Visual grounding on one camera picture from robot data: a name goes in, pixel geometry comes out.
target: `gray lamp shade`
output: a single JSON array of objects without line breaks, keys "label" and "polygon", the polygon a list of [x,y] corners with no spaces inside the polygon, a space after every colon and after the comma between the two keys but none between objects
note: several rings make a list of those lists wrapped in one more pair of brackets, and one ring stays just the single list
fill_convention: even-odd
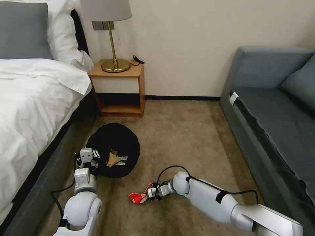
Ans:
[{"label": "gray lamp shade", "polygon": [[132,17],[129,0],[81,0],[82,17],[89,21],[121,21]]}]

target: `nightstand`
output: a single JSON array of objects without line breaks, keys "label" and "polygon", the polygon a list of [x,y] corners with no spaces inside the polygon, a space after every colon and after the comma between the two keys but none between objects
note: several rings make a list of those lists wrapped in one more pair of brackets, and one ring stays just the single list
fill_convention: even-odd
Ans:
[{"label": "nightstand", "polygon": [[143,117],[145,105],[144,68],[131,65],[120,73],[101,69],[100,60],[89,73],[101,116]]}]

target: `floor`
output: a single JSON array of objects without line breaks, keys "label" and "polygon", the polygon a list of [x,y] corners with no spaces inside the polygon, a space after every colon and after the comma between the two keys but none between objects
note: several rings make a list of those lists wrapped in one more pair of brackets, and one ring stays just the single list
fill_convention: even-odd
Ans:
[{"label": "floor", "polygon": [[[216,223],[179,195],[141,205],[134,205],[128,198],[132,192],[142,192],[156,180],[161,170],[170,165],[183,165],[193,176],[228,191],[257,190],[218,102],[147,100],[142,119],[97,118],[81,124],[82,130],[76,141],[78,150],[85,145],[89,135],[111,122],[119,122],[137,135],[140,157],[128,176],[99,178],[98,196],[103,205],[94,236],[254,235]],[[65,186],[72,182],[71,169],[69,166]],[[178,171],[170,169],[161,179],[170,179]],[[62,206],[72,193],[70,189],[59,195]],[[255,203],[251,193],[235,198],[243,204]],[[58,222],[59,212],[54,205],[36,235],[53,235]]]}]

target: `sofa armrest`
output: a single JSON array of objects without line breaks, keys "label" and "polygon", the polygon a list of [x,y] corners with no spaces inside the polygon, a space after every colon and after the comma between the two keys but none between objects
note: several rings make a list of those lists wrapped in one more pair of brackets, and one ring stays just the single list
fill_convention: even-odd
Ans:
[{"label": "sofa armrest", "polygon": [[234,57],[222,96],[232,87],[276,88],[302,68],[315,50],[304,48],[240,47]]}]

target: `white wall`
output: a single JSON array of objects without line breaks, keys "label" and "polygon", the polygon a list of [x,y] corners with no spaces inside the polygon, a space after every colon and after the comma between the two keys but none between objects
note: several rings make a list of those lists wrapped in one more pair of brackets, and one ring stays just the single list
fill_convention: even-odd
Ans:
[{"label": "white wall", "polygon": [[[129,1],[114,44],[147,63],[147,95],[220,96],[239,46],[315,46],[314,0]],[[93,61],[111,58],[108,31],[82,24]]]}]

